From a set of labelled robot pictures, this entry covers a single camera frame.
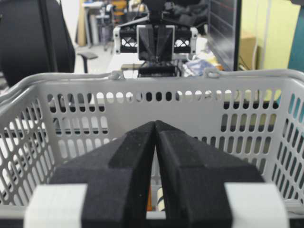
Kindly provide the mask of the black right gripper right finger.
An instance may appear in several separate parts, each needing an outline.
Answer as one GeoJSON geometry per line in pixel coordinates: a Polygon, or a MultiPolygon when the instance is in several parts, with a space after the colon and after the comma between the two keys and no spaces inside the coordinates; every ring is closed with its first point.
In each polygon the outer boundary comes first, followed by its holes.
{"type": "Polygon", "coordinates": [[[167,217],[189,228],[288,228],[276,185],[256,166],[155,123],[167,217]]]}

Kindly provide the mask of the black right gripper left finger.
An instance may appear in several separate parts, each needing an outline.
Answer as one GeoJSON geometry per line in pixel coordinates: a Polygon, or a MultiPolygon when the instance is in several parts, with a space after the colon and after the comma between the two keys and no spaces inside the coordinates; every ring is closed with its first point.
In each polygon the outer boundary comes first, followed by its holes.
{"type": "Polygon", "coordinates": [[[127,228],[144,224],[155,148],[148,122],[56,167],[26,209],[26,228],[127,228]]]}

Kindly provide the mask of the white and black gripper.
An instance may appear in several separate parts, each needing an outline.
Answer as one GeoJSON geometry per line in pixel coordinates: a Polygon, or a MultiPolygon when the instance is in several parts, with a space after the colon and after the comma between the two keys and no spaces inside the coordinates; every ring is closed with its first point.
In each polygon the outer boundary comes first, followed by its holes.
{"type": "Polygon", "coordinates": [[[149,14],[113,30],[116,54],[136,53],[139,60],[172,60],[196,53],[198,30],[163,15],[149,14]]]}

